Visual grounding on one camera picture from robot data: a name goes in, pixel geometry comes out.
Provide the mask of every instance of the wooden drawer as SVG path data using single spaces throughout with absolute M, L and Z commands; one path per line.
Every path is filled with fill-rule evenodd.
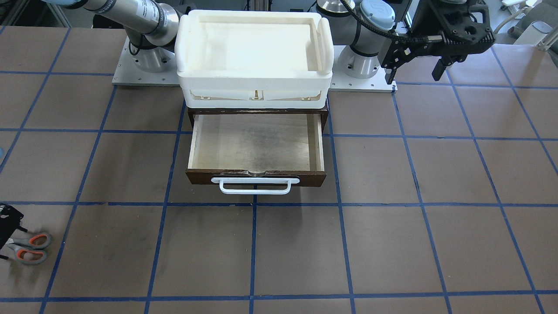
M 227 194 L 286 194 L 292 184 L 324 182 L 321 119 L 312 114 L 196 115 L 186 175 Z M 286 184 L 231 190 L 225 184 Z

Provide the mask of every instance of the light blue round object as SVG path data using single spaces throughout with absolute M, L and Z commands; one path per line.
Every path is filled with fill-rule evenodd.
M 377 28 L 389 31 L 395 25 L 395 11 L 382 0 L 362 0 L 360 11 Z
M 79 0 L 43 0 L 46 3 L 58 4 L 59 6 L 71 6 L 74 3 L 78 3 Z

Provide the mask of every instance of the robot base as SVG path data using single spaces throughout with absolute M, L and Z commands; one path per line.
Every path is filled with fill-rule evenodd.
M 357 79 L 346 75 L 339 67 L 337 59 L 345 46 L 333 46 L 335 55 L 333 58 L 333 77 L 329 90 L 333 92 L 367 92 L 367 93 L 391 93 L 397 90 L 397 84 L 387 84 L 384 76 L 386 71 L 379 68 L 376 74 L 369 79 Z
M 124 42 L 118 65 L 112 78 L 113 85 L 124 86 L 180 86 L 176 74 L 176 59 L 167 61 L 167 70 L 157 73 L 147 72 L 135 64 L 135 60 L 128 52 L 128 38 Z

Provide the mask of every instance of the scissors handle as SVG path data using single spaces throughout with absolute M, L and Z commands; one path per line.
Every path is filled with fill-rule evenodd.
M 7 244 L 7 246 L 16 253 L 17 261 L 22 264 L 37 265 L 44 262 L 47 258 L 47 253 L 45 251 L 32 251 L 15 243 Z
M 41 232 L 24 239 L 12 238 L 12 242 L 26 248 L 41 250 L 52 243 L 52 236 L 46 232 Z

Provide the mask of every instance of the white container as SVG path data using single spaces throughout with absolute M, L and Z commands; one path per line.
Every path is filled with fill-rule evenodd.
M 190 108 L 322 108 L 334 50 L 317 13 L 193 10 L 175 54 Z

